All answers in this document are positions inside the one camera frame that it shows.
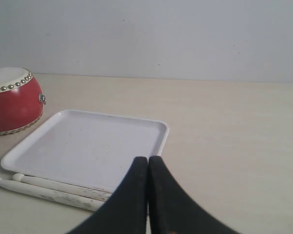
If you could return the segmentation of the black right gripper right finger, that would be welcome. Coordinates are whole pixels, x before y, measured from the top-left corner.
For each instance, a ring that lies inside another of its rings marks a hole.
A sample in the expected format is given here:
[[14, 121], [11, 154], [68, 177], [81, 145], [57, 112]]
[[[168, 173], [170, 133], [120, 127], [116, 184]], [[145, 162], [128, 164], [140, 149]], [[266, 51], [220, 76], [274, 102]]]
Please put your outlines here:
[[236, 234], [201, 208], [178, 184], [160, 156], [148, 161], [148, 205], [153, 234]]

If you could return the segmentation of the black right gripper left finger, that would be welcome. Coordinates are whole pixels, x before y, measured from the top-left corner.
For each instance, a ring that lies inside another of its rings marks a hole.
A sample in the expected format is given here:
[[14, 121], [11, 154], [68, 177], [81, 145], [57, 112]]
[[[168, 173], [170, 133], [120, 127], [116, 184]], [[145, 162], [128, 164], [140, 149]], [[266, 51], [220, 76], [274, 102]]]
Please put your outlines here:
[[135, 157], [112, 196], [70, 234], [144, 234], [147, 224], [145, 157]]

